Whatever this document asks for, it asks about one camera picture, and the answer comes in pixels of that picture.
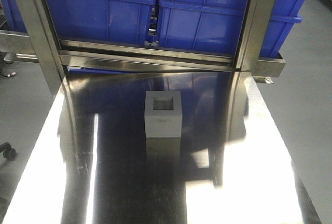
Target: gray square block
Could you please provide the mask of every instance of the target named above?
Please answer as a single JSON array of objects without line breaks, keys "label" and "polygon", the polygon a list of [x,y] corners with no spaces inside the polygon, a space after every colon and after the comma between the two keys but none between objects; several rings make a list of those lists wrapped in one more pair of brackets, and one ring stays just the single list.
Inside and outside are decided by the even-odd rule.
[{"label": "gray square block", "polygon": [[144,121],[146,137],[181,137],[181,92],[147,91]]}]

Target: black cable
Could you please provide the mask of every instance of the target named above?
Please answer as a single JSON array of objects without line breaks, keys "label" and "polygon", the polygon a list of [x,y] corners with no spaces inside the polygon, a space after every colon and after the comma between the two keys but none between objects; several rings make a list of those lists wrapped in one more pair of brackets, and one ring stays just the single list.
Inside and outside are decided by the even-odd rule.
[{"label": "black cable", "polygon": [[1,68],[0,68],[0,75],[3,76],[3,77],[7,77],[7,76],[2,74],[2,69]]}]

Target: chair wheel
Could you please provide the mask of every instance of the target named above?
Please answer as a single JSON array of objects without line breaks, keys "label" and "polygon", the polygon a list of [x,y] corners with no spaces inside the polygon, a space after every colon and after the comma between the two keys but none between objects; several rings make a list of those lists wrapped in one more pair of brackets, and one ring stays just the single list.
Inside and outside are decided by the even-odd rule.
[{"label": "chair wheel", "polygon": [[7,158],[10,161],[15,160],[16,158],[16,151],[13,148],[10,148],[8,150],[4,150],[4,158]]}]

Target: metal post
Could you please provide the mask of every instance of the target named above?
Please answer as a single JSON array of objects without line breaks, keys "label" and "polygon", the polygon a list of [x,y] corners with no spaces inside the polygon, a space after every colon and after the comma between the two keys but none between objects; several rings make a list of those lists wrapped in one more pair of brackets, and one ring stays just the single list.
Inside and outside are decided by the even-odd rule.
[{"label": "metal post", "polygon": [[55,97],[65,73],[59,57],[60,43],[46,0],[16,0],[16,3],[47,85]]},{"label": "metal post", "polygon": [[254,71],[264,42],[275,0],[248,0],[234,66]]}]

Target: stainless steel table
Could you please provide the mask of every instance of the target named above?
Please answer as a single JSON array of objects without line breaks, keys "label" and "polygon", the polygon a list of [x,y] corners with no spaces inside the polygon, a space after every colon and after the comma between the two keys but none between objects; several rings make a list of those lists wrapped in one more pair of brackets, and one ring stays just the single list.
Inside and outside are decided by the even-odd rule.
[{"label": "stainless steel table", "polygon": [[[177,163],[146,159],[146,91],[181,91]],[[321,223],[248,72],[69,75],[4,223]]]}]

